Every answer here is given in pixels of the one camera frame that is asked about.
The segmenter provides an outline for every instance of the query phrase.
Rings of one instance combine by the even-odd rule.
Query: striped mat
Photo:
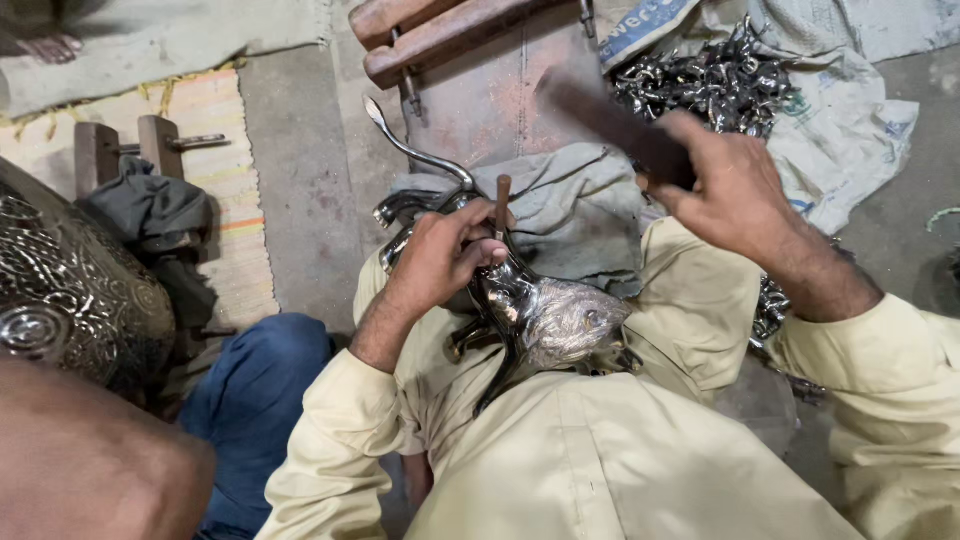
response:
[[[53,188],[65,199],[76,198],[73,129],[78,121],[100,122],[120,134],[120,143],[137,142],[137,118],[160,110],[164,88],[110,97],[42,117],[17,133],[0,129],[0,156]],[[198,270],[217,291],[214,326],[245,328],[279,313],[274,297],[260,209],[259,178],[247,138],[239,78],[233,69],[216,71],[177,83],[167,107],[180,136],[224,134],[230,145],[183,154],[186,180],[202,187],[216,202],[213,236],[207,258]]]

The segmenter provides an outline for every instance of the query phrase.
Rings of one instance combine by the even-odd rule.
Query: beige shirt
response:
[[[832,390],[845,518],[706,406],[736,378],[759,270],[671,219],[642,250],[625,334],[643,375],[540,374],[473,421],[502,347],[450,363],[443,340],[468,319],[434,309],[394,376],[344,351],[311,386],[257,538],[385,538],[377,458],[392,451],[429,452],[435,474],[408,538],[960,537],[960,323],[888,295],[840,323],[788,319],[769,344]],[[385,282],[368,261],[358,319]]]

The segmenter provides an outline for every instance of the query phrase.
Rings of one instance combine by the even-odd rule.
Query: blue jeans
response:
[[[270,516],[263,496],[287,457],[303,393],[330,361],[324,323],[299,313],[267,317],[226,339],[180,412],[183,429],[213,445],[213,495],[197,538],[252,539]]]

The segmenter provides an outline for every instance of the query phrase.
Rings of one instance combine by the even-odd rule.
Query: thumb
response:
[[[651,184],[647,187],[647,192],[664,205],[670,215],[681,222],[695,216],[703,204],[700,195],[672,184]]]
[[[473,271],[477,269],[477,266],[499,264],[506,258],[507,245],[499,240],[484,238],[470,242],[470,245],[454,261],[455,279],[460,284],[467,284],[473,277]]]

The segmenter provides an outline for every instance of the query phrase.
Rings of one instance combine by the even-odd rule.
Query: foot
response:
[[[20,39],[17,45],[43,63],[69,63],[77,58],[84,43],[67,34],[53,34],[36,39]]]

